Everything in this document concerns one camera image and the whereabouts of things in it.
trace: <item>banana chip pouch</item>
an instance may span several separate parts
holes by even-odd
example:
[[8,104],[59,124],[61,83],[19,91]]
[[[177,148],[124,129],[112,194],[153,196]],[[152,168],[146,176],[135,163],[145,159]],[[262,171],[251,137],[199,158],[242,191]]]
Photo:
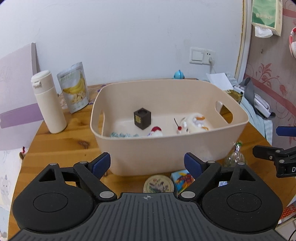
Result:
[[74,64],[69,69],[58,73],[57,79],[71,113],[88,105],[89,93],[82,62]]

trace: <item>purple panel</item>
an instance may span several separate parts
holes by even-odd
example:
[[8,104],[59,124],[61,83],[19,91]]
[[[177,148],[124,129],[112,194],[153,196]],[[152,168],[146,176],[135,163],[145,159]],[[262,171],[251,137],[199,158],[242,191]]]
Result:
[[0,127],[23,125],[43,120],[38,104],[31,104],[0,114]]

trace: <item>red hat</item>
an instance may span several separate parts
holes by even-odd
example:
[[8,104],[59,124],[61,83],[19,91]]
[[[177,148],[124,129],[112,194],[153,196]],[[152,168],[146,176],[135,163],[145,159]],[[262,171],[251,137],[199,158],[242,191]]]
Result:
[[155,131],[161,131],[161,129],[158,126],[155,126],[151,129],[151,131],[155,132]]

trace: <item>white thermos bottle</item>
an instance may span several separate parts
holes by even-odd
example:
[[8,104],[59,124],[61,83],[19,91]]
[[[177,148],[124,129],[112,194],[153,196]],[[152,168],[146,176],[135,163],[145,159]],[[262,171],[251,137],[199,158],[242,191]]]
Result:
[[61,132],[66,128],[67,122],[57,97],[51,72],[45,70],[33,75],[31,83],[47,128],[53,134]]

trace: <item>storage basket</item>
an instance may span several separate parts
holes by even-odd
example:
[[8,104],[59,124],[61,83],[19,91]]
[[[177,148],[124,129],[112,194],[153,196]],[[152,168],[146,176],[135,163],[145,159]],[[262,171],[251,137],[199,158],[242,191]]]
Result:
[[[227,123],[219,114],[221,103],[233,115]],[[134,124],[134,111],[151,111],[151,126],[141,130]],[[191,113],[201,113],[211,124],[206,132],[177,134],[174,122]],[[103,113],[102,131],[99,117]],[[227,93],[206,81],[140,80],[113,83],[101,89],[91,113],[91,130],[102,152],[111,155],[110,170],[116,175],[150,175],[184,169],[184,154],[203,161],[224,158],[249,121],[247,113]],[[162,137],[147,137],[153,126]],[[112,132],[142,137],[114,138]]]

